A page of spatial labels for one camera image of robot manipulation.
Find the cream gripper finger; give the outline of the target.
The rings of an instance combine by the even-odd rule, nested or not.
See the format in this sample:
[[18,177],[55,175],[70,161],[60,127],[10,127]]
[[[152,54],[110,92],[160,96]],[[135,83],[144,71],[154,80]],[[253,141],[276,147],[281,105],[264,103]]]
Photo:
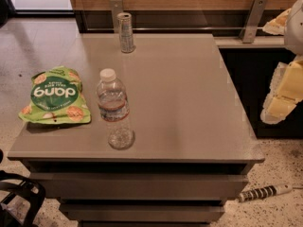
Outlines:
[[262,31],[272,35],[284,35],[286,21],[290,12],[290,9],[286,9],[281,12],[276,18],[267,22],[262,28]]
[[270,92],[263,102],[260,119],[278,124],[303,100],[303,57],[296,56],[289,64],[280,62],[272,76]]

